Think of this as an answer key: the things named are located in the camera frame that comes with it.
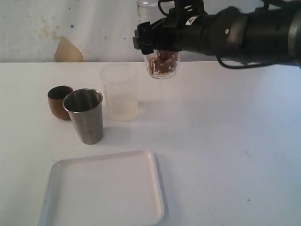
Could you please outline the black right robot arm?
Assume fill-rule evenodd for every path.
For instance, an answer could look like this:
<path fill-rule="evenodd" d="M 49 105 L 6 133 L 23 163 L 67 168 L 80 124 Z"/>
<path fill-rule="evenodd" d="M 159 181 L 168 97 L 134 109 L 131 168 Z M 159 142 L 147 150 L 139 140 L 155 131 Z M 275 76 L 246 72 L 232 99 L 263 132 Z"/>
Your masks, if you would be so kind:
<path fill-rule="evenodd" d="M 164 17 L 137 26 L 135 49 L 188 51 L 237 62 L 237 69 L 301 65 L 301 3 L 266 0 L 254 12 L 230 6 L 215 15 L 201 0 L 177 0 Z"/>

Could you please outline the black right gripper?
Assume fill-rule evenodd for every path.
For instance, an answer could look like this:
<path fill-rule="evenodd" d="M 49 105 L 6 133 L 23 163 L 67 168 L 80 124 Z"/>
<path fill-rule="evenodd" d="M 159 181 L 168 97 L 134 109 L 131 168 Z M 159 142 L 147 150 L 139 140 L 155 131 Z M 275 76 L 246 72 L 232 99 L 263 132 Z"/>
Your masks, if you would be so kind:
<path fill-rule="evenodd" d="M 173 7 L 152 24 L 138 24 L 134 34 L 134 49 L 143 55 L 155 49 L 197 52 L 202 41 L 202 7 Z"/>

